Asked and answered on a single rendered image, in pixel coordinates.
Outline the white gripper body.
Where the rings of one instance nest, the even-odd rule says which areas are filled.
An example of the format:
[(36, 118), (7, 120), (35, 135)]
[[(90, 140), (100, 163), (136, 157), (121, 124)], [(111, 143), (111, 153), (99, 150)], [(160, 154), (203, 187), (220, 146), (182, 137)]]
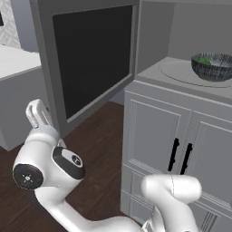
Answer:
[(42, 125), (53, 125), (52, 118), (40, 99), (30, 101), (25, 109), (25, 114), (35, 129)]

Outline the grey microwave door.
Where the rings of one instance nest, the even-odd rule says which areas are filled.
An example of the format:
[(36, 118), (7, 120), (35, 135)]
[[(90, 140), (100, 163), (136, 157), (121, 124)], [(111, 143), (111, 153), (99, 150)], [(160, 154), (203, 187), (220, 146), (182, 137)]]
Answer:
[(133, 81), (140, 0), (29, 0), (54, 127), (66, 136)]

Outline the grey cupboard door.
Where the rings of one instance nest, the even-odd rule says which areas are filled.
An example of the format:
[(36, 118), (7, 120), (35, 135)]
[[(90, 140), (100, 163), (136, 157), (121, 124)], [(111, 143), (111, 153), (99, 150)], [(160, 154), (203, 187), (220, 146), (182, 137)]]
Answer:
[[(179, 174), (190, 118), (190, 109), (126, 91), (122, 163), (145, 174)], [(168, 171), (175, 138), (176, 163)]]
[(193, 147), (185, 175), (199, 180), (203, 198), (232, 211), (232, 121), (194, 111), (185, 143)]

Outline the grey microwave oven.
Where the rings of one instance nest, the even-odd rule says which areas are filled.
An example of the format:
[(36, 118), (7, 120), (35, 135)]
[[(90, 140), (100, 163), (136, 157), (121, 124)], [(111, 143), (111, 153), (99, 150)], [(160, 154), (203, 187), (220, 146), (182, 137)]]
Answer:
[(189, 61), (195, 53), (232, 55), (232, 0), (144, 0), (140, 10), (136, 81), (150, 97), (173, 101), (196, 96), (232, 104), (232, 87), (209, 88), (176, 81), (162, 61)]

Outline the round glass microwave turntable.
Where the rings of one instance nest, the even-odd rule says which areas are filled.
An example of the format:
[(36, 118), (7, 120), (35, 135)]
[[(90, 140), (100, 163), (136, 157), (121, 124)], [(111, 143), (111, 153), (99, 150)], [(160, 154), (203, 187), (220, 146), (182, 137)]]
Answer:
[(162, 61), (159, 65), (159, 69), (163, 74), (170, 77), (171, 79), (192, 85), (209, 88), (232, 87), (232, 79), (225, 82), (210, 82), (200, 79), (192, 70), (190, 61)]

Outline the dark striped bowl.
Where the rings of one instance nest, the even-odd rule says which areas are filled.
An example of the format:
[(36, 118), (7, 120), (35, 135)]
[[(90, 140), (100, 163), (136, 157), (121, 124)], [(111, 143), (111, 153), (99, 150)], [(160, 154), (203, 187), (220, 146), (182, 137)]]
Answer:
[[(199, 63), (199, 57), (207, 58), (211, 65)], [(210, 82), (225, 82), (232, 79), (232, 55), (196, 53), (191, 56), (191, 68), (200, 79)]]

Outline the grey counter unit white top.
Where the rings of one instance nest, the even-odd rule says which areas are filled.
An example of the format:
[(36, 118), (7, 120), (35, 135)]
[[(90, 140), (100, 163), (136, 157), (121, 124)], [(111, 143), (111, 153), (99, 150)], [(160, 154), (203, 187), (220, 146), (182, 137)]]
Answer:
[(50, 107), (39, 54), (0, 44), (0, 147), (24, 142), (32, 128), (25, 109), (36, 99)]

